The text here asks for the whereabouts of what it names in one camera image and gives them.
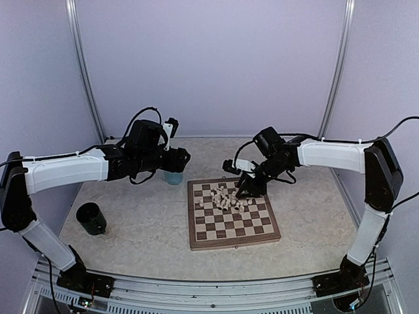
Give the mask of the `wooden chess board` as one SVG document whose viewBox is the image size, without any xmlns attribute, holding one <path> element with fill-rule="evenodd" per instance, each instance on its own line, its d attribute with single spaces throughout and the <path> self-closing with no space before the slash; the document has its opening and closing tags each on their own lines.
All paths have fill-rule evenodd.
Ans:
<svg viewBox="0 0 419 314">
<path fill-rule="evenodd" d="M 242 214 L 217 215 L 212 209 L 194 209 L 192 196 L 194 185 L 227 182 L 234 182 L 236 187 L 238 179 L 221 178 L 187 182 L 190 249 L 206 251 L 278 242 L 281 239 L 280 229 L 268 196 L 254 198 L 256 204 L 250 205 Z"/>
</svg>

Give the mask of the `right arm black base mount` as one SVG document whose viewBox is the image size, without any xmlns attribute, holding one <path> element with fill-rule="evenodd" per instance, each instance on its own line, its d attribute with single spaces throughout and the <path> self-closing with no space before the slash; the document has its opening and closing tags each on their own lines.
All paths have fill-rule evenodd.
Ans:
<svg viewBox="0 0 419 314">
<path fill-rule="evenodd" d="M 312 282 L 318 298 L 360 288 L 362 285 L 367 286 L 370 283 L 367 275 L 360 275 L 354 279 L 351 276 L 345 277 L 340 272 L 315 276 Z"/>
</svg>

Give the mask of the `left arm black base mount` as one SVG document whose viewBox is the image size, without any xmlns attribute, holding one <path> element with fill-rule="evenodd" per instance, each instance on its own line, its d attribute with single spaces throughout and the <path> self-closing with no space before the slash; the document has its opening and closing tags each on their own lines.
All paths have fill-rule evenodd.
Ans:
<svg viewBox="0 0 419 314">
<path fill-rule="evenodd" d="M 57 285 L 93 297 L 110 298 L 115 280 L 106 275 L 87 271 L 65 271 L 59 274 Z"/>
</svg>

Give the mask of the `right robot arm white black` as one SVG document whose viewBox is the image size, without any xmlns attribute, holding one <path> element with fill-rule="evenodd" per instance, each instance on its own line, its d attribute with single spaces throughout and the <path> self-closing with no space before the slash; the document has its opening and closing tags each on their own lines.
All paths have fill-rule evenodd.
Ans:
<svg viewBox="0 0 419 314">
<path fill-rule="evenodd" d="M 363 210 L 354 240 L 335 275 L 340 290 L 351 289 L 387 231 L 403 184 L 404 175 L 388 139 L 330 140 L 267 127 L 247 144 L 256 145 L 262 162 L 243 160 L 236 154 L 224 164 L 227 171 L 241 176 L 239 192 L 243 195 L 265 195 L 270 181 L 298 167 L 324 167 L 359 177 L 358 203 Z"/>
</svg>

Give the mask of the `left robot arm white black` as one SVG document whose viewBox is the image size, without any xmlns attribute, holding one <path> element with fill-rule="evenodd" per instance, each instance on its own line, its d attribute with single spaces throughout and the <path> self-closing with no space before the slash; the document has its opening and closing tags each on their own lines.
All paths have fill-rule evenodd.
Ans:
<svg viewBox="0 0 419 314">
<path fill-rule="evenodd" d="M 183 148 L 173 148 L 179 122 L 174 118 L 159 124 L 136 120 L 127 138 L 116 144 L 98 145 L 86 151 L 56 156 L 26 157 L 12 152 L 1 177 L 1 222 L 20 234 L 27 243 L 45 255 L 68 283 L 79 291 L 92 284 L 75 251 L 37 217 L 30 196 L 43 190 L 88 181 L 115 181 L 129 178 L 136 184 L 137 175 L 155 174 L 159 169 L 181 173 L 191 156 Z"/>
</svg>

